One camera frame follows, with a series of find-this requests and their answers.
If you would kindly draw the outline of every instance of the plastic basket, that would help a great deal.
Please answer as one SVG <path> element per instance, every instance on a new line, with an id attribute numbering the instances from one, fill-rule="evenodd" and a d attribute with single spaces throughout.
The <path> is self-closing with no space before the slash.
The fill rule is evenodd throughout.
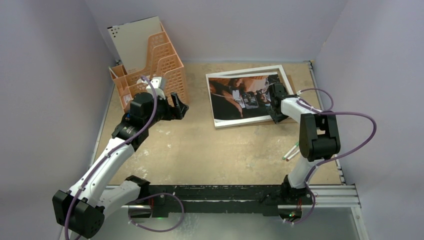
<path id="1" fill-rule="evenodd" d="M 184 65 L 162 24 L 161 27 L 163 32 L 148 37 L 146 66 L 143 70 L 127 74 L 123 65 L 112 68 L 118 76 L 111 74 L 119 93 L 122 109 L 126 113 L 130 109 L 130 102 L 135 94 L 146 92 L 147 84 L 137 83 L 143 75 L 150 79 L 153 77 L 166 79 L 164 93 L 170 104 L 172 103 L 171 93 L 177 93 L 181 101 L 185 104 L 189 103 Z"/>

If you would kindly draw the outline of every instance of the picture frame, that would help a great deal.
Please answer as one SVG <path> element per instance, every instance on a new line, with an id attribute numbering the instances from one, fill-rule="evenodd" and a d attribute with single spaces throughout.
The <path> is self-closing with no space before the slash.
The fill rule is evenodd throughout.
<path id="1" fill-rule="evenodd" d="M 281 83 L 283 83 L 283 85 L 285 86 L 287 93 L 289 95 L 293 95 L 294 91 L 292 89 L 292 86 L 289 82 L 289 79 L 287 78 L 287 75 L 286 75 L 282 65 L 255 67 L 255 68 L 240 69 L 240 70 L 233 70 L 233 71 L 224 71 L 224 72 L 215 72 L 215 73 L 206 74 L 206 84 L 207 84 L 207 89 L 208 89 L 208 93 L 209 93 L 210 106 L 211 106 L 211 109 L 212 109 L 212 116 L 213 116 L 213 122 L 214 122 L 215 128 L 219 129 L 219 128 L 226 128 L 226 127 L 240 126 L 240 125 L 245 125 L 245 124 L 267 122 L 267 121 L 272 121 L 272 118 L 271 118 L 271 116 L 266 114 L 266 115 L 255 116 L 255 117 L 246 117 L 246 118 L 241 117 L 240 119 L 218 119 L 214 114 L 214 103 L 213 103 L 213 97 L 215 97 L 213 95 L 217 95 L 217 94 L 211 93 L 211 86 L 210 86 L 211 81 L 213 81 L 215 79 L 237 79 L 237 78 L 254 78 L 256 76 L 274 76 L 275 74 L 278 76 L 279 81 Z M 258 102 L 258 99 L 256 99 L 255 96 L 253 96 L 252 94 L 247 94 L 245 92 L 237 92 L 237 90 L 233 90 L 232 94 L 230 93 L 229 90 L 227 90 L 227 92 L 225 94 L 226 94 L 226 96 L 221 96 L 221 97 L 231 98 L 231 96 L 232 96 L 233 99 L 231 101 L 234 100 L 234 102 L 239 103 L 240 107 L 243 108 L 243 111 L 245 111 L 247 109 L 258 108 L 258 106 L 257 106 L 258 104 L 256 103 L 256 102 Z"/>

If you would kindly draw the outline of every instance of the white frame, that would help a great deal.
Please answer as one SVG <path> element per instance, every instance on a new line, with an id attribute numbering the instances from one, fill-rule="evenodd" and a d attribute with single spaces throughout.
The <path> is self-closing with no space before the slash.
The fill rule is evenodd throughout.
<path id="1" fill-rule="evenodd" d="M 287 78 L 286 72 L 284 72 L 282 65 L 272 65 L 272 66 L 263 66 L 263 67 L 249 68 L 249 69 L 234 70 L 234 71 L 208 73 L 206 74 L 206 84 L 207 84 L 207 91 L 209 93 L 209 101 L 210 101 L 211 109 L 213 108 L 213 106 L 212 106 L 212 99 L 211 99 L 211 89 L 209 88 L 209 78 L 236 78 L 239 75 L 258 76 L 257 74 L 267 75 L 271 71 L 276 71 L 277 74 L 279 73 L 279 77 L 282 77 L 282 83 L 287 89 L 288 94 L 293 95 L 294 92 L 293 92 L 292 86 L 289 83 L 289 79 Z M 216 129 L 224 128 L 224 127 L 239 126 L 243 124 L 261 123 L 261 122 L 266 122 L 271 120 L 272 118 L 269 115 L 251 117 L 251 118 L 245 118 L 245 119 L 237 119 L 237 120 L 218 120 L 218 121 L 215 120 L 215 117 L 213 117 L 213 123 Z"/>

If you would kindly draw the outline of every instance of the photograph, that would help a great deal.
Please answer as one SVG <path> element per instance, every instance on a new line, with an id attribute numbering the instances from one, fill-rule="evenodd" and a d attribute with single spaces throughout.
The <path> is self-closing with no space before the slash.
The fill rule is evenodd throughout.
<path id="1" fill-rule="evenodd" d="M 268 116 L 267 107 L 271 106 L 268 88 L 279 82 L 277 72 L 209 77 L 213 118 L 230 121 Z"/>

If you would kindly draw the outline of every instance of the gray floor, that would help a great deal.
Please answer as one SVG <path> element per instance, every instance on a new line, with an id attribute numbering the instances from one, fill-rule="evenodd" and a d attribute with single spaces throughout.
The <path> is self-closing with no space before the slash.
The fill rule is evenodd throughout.
<path id="1" fill-rule="evenodd" d="M 128 224 L 128 210 L 121 208 L 108 218 L 92 240 L 359 240 L 354 216 L 347 208 L 316 208 L 310 218 L 294 227 L 280 217 L 261 214 L 189 213 L 173 231 L 155 233 Z M 179 213 L 168 218 L 138 220 L 154 229 L 168 229 L 179 219 Z"/>

